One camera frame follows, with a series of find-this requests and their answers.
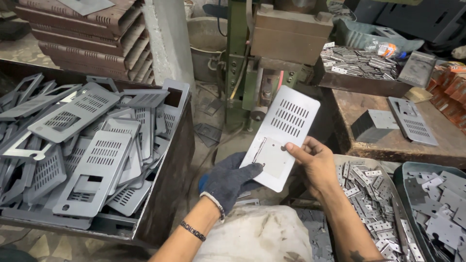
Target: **rusty metal bin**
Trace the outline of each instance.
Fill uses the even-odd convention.
[[[12,91],[27,76],[42,73],[45,81],[55,79],[58,85],[86,83],[86,75],[77,72],[51,69],[42,66],[0,59],[0,96]],[[116,87],[123,89],[160,89],[160,86],[114,80]],[[165,104],[177,106],[181,98],[179,90],[169,89]],[[138,211],[138,218],[119,217],[113,228],[80,230],[56,225],[2,217],[0,224],[23,228],[36,228],[59,234],[90,237],[104,241],[138,245],[147,248],[160,247],[168,238],[179,202],[187,195],[193,173],[189,172],[194,155],[194,127],[192,123],[191,97],[183,106],[183,112],[167,153],[157,171],[155,182],[146,202]],[[90,229],[107,226],[105,218],[96,217]]]
[[[321,57],[319,57],[315,63],[314,78],[311,84],[355,93],[397,98],[402,98],[406,92],[412,88],[411,85],[400,81],[370,79],[336,72],[327,72],[325,71]]]

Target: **gray work glove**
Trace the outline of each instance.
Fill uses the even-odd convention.
[[[258,183],[249,180],[262,172],[262,165],[253,163],[239,168],[245,156],[246,152],[235,153],[216,164],[200,195],[210,198],[219,207],[221,221],[230,213],[236,199],[243,193],[242,188],[257,188]]]

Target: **bracelet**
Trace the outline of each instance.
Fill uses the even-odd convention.
[[[188,225],[184,220],[181,220],[179,223],[180,226],[182,226],[184,229],[188,230],[191,232],[191,234],[195,235],[197,238],[199,238],[202,242],[206,241],[206,237],[201,234],[199,231],[196,229],[193,229],[190,225]]]

